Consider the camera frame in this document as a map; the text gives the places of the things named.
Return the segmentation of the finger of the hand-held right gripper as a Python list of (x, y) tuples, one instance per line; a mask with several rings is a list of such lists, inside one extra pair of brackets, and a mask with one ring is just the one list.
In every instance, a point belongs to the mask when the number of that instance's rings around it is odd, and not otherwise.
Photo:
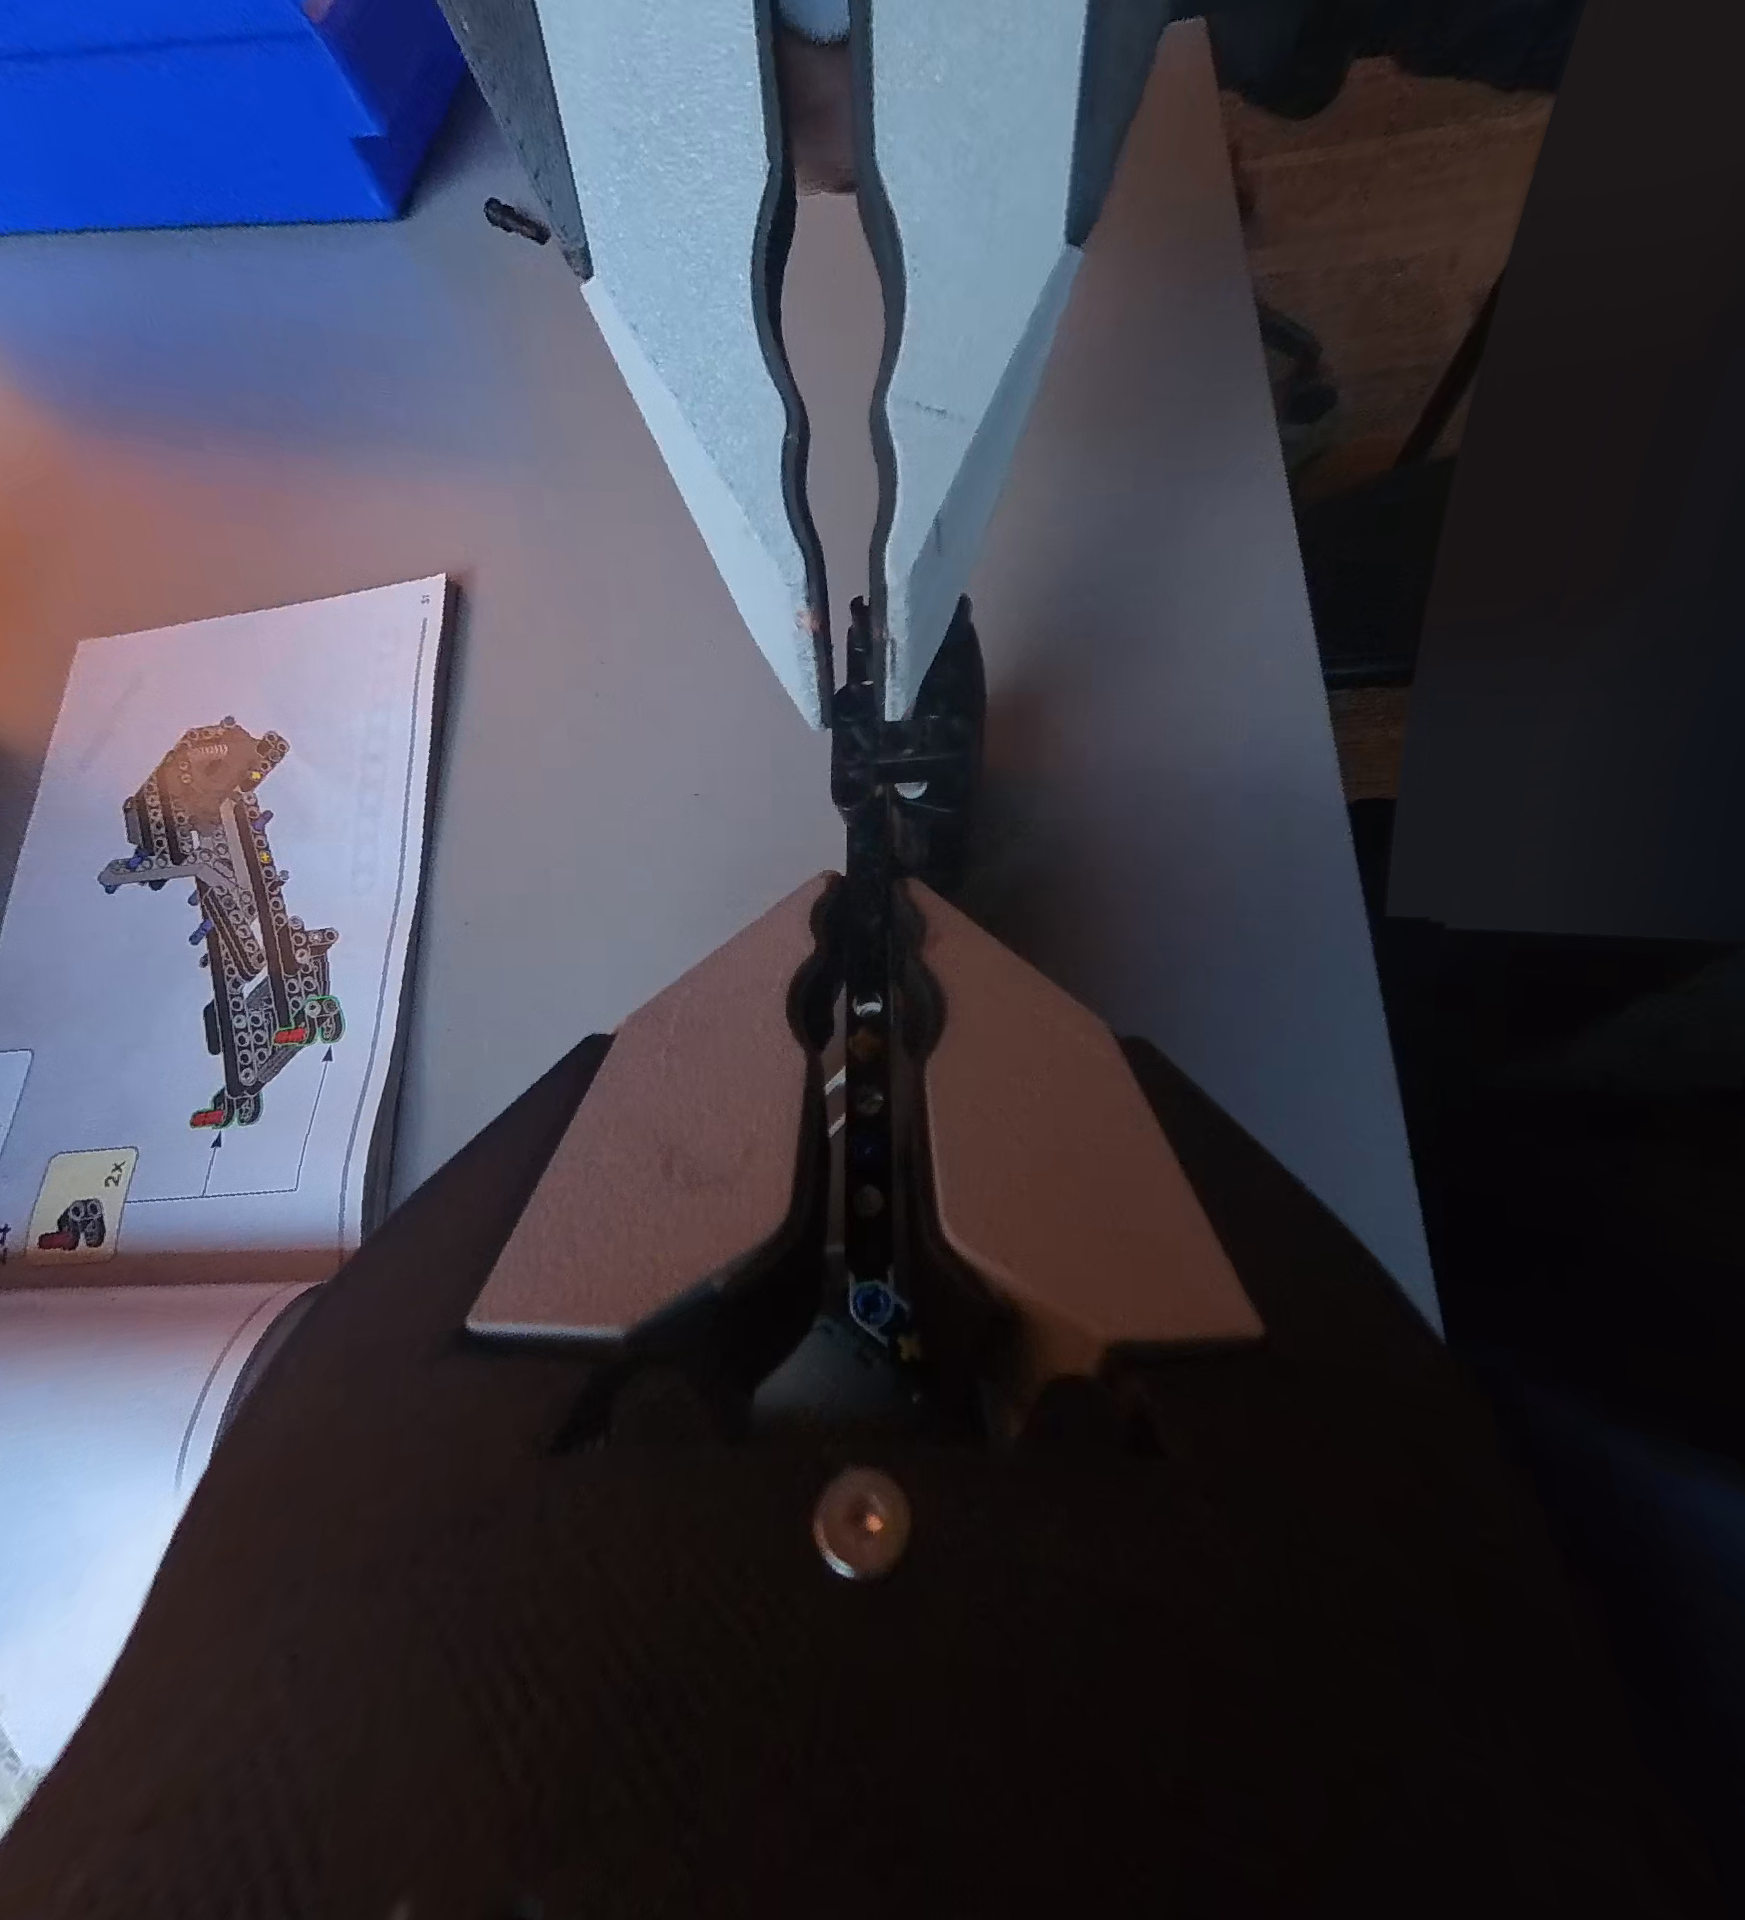
[(853, 5), (859, 204), (884, 297), (871, 589), (905, 719), (970, 589), (1081, 260), (1085, 2)]
[(812, 729), (832, 723), (809, 421), (780, 298), (794, 188), (754, 2), (541, 2), (596, 327), (740, 623)]

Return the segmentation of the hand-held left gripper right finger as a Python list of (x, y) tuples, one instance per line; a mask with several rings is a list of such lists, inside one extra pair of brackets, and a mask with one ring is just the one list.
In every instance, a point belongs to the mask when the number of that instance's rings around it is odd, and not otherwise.
[(907, 890), (941, 1009), (924, 1058), (936, 1224), (1003, 1309), (1006, 1364), (1263, 1340), (1110, 1029), (941, 895)]

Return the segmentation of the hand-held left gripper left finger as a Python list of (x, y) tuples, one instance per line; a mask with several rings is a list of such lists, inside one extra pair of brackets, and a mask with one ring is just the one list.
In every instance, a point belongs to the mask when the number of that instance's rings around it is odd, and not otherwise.
[(466, 1332), (751, 1388), (811, 1329), (826, 1223), (821, 873), (616, 1033)]

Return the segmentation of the black lego beam assembly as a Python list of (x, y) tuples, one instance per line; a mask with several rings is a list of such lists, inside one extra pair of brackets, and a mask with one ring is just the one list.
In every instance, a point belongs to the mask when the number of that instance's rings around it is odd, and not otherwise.
[(954, 895), (966, 875), (987, 682), (973, 603), (960, 594), (913, 709), (886, 719), (871, 628), (857, 603), (832, 744), (844, 830), (828, 921), (841, 987), (842, 1304), (859, 1335), (913, 1372), (931, 1356), (939, 1319), (924, 1067), (945, 1023), (921, 896)]

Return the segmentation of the lego instruction booklet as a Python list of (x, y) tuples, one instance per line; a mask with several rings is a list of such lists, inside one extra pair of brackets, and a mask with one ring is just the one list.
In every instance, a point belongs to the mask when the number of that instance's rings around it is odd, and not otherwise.
[(451, 594), (70, 661), (0, 921), (0, 1837), (383, 1212)]

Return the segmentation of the blue plastic bin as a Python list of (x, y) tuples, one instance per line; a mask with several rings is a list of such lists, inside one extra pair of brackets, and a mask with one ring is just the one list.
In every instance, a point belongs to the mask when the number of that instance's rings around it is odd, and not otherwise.
[(397, 221), (465, 76), (434, 2), (0, 2), (0, 236)]

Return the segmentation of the person's dark trousers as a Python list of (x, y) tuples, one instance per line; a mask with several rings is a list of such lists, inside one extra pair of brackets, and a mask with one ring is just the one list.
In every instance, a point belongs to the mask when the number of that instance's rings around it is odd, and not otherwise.
[(1446, 1332), (1745, 1916), (1745, 944), (1372, 944)]

